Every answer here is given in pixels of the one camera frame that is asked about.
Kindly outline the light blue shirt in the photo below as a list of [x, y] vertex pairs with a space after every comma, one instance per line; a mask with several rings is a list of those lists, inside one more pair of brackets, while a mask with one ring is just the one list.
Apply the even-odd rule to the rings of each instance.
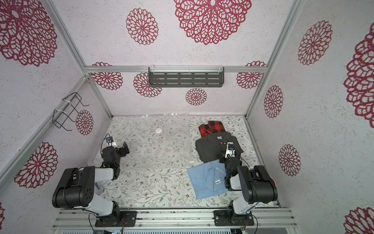
[[188, 175], [198, 200], [228, 192], [225, 186], [225, 165], [219, 160], [191, 167], [188, 169]]

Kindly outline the dark grey shirt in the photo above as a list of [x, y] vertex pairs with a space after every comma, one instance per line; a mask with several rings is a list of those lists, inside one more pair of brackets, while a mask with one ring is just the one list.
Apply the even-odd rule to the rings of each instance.
[[207, 163], [216, 160], [218, 154], [225, 153], [229, 142], [234, 143], [235, 155], [241, 156], [243, 150], [240, 147], [237, 138], [232, 136], [229, 132], [210, 134], [198, 139], [195, 142], [195, 146], [200, 160], [203, 163]]

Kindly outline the clear plastic vacuum bag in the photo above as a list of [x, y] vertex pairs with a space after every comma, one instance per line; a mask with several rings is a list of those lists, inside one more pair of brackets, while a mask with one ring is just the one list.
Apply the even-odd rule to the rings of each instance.
[[195, 164], [186, 114], [114, 117], [107, 133], [118, 146], [125, 142], [129, 147], [129, 154], [121, 159], [122, 170], [155, 171]]

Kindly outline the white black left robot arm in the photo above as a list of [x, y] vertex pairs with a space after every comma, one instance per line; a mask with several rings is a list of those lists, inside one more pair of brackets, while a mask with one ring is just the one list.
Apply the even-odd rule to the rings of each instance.
[[118, 148], [111, 141], [101, 151], [103, 162], [100, 167], [65, 169], [53, 193], [52, 205], [55, 208], [83, 210], [94, 214], [97, 219], [96, 227], [125, 226], [125, 217], [121, 214], [118, 203], [102, 198], [97, 183], [118, 179], [121, 158], [129, 153], [126, 142]]

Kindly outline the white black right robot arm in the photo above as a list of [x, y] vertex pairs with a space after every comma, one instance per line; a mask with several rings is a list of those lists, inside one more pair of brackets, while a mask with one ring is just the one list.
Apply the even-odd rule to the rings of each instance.
[[226, 210], [214, 211], [216, 226], [247, 226], [253, 225], [252, 210], [258, 203], [270, 203], [278, 199], [275, 180], [266, 168], [257, 165], [249, 168], [242, 165], [238, 157], [219, 158], [225, 166], [225, 187], [229, 191], [242, 193], [230, 202]]

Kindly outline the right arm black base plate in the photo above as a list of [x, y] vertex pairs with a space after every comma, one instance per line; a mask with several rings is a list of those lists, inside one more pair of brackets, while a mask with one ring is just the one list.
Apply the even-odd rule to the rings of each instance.
[[213, 211], [215, 226], [253, 226], [251, 214], [231, 214], [227, 210]]

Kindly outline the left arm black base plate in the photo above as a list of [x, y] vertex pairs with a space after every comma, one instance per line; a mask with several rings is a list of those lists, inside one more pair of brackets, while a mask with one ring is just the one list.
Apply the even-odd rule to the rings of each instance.
[[134, 227], [137, 218], [137, 211], [120, 211], [117, 214], [108, 216], [100, 216], [96, 222], [95, 227]]

